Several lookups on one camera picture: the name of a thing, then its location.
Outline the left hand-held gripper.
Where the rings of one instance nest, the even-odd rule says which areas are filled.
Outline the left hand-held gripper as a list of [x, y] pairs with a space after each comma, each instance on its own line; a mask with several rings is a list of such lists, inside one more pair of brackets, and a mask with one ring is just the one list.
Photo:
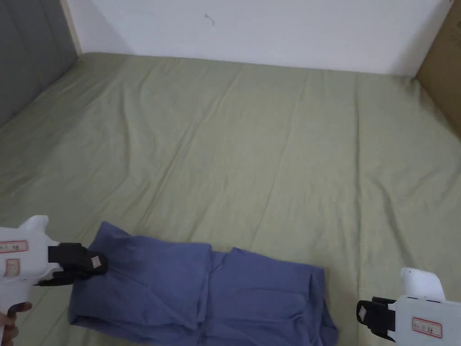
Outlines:
[[35, 215], [18, 228], [0, 228], [0, 311], [28, 302], [33, 286], [73, 285], [105, 274], [105, 255], [46, 234], [49, 217]]

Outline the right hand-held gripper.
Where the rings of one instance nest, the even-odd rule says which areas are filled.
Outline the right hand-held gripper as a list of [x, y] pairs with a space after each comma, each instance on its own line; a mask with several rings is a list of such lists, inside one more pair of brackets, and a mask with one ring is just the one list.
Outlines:
[[446, 300], [439, 277], [415, 268], [402, 268], [401, 277], [405, 294], [359, 301], [357, 321], [398, 346], [459, 346], [461, 304]]

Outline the person's left hand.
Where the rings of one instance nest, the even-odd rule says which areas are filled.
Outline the person's left hand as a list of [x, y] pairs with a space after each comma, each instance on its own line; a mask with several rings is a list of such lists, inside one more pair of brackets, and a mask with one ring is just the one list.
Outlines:
[[1, 340], [2, 346], [13, 346], [14, 339], [18, 336], [19, 329], [16, 326], [17, 313], [26, 312], [32, 309], [30, 302], [12, 306], [6, 314], [0, 314], [0, 326], [4, 327]]

